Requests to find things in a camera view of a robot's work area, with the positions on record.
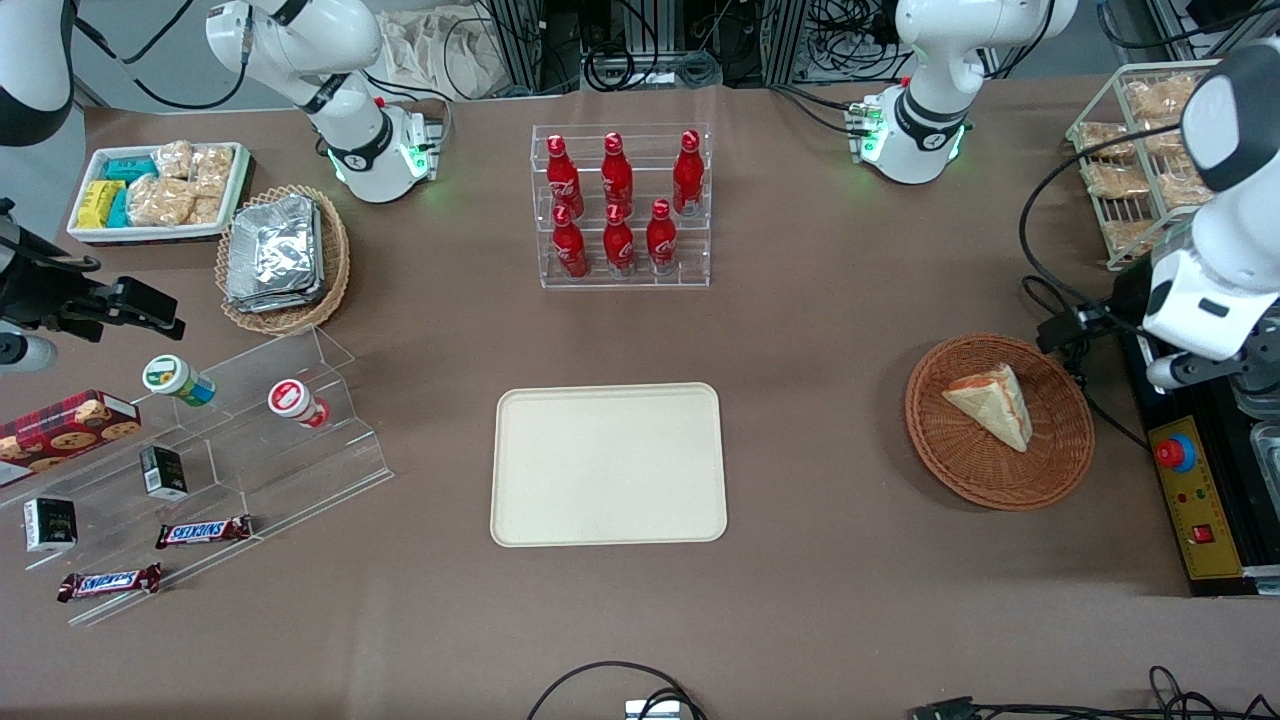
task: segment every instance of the beige tray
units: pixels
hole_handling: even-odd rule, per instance
[[[513,389],[498,401],[498,544],[710,542],[727,524],[710,386]]]

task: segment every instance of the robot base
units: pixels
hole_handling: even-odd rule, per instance
[[[439,165],[439,135],[428,131],[422,115],[412,115],[388,105],[383,109],[392,120],[392,142],[367,170],[353,172],[329,154],[334,169],[351,193],[365,202],[390,202],[422,181],[435,177]],[[438,131],[433,126],[431,131]]]
[[[920,150],[915,138],[909,136],[893,111],[899,96],[904,92],[901,85],[890,87],[879,95],[868,95],[864,100],[863,115],[845,113],[845,127],[850,131],[869,131],[865,137],[850,137],[849,147],[855,163],[867,163],[878,169],[891,181],[904,184],[922,184],[942,174],[947,163],[960,154],[960,138],[964,128],[951,136],[938,133],[934,150]]]

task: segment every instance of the small black box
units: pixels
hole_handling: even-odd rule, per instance
[[[142,479],[146,480],[147,495],[160,500],[182,500],[187,497],[187,478],[182,474],[182,456],[155,445],[142,451]]]
[[[70,550],[76,546],[76,505],[56,497],[33,497],[22,506],[27,551]]]

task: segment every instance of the yellow package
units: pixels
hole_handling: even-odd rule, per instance
[[[76,227],[105,228],[111,215],[115,193],[124,190],[124,181],[92,181],[84,190],[84,201],[76,213]]]

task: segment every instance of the wicker basket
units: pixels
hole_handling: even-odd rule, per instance
[[[1023,387],[1034,429],[1027,452],[996,439],[942,397],[951,382],[1000,363]],[[948,340],[920,359],[906,383],[906,427],[940,480],[997,510],[1037,510],[1062,500],[1093,460],[1093,419],[1071,377],[1032,345],[993,333]]]
[[[329,319],[342,302],[342,296],[347,292],[347,281],[351,278],[351,246],[347,242],[347,228],[338,217],[338,210],[323,192],[311,187],[288,184],[273,187],[266,192],[255,195],[244,205],[262,205],[275,202],[285,195],[297,192],[306,195],[320,206],[320,242],[324,249],[324,277],[329,286],[325,296],[315,305],[298,307],[284,307],[269,313],[241,313],[223,302],[223,313],[237,325],[266,334],[288,334],[303,325],[320,325]],[[218,265],[214,268],[214,282],[218,290],[227,295],[227,252],[230,245],[230,227],[223,231],[221,240],[218,241]]]

